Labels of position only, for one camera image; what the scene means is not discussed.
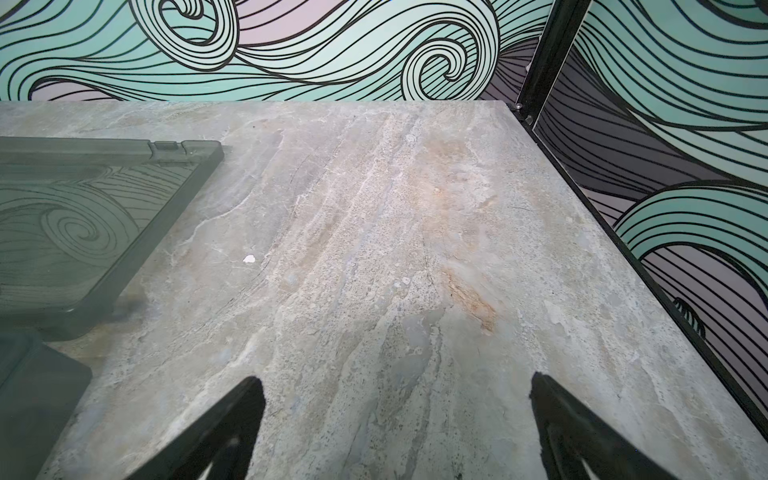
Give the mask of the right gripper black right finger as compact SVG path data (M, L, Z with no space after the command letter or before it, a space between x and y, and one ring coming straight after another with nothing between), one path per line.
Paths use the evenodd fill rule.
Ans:
M529 394L549 479L672 479L554 378L535 372Z

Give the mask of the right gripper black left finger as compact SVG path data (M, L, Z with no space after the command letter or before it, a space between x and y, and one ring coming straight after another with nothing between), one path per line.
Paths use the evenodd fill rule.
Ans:
M265 408L261 380L244 378L129 477L246 478Z

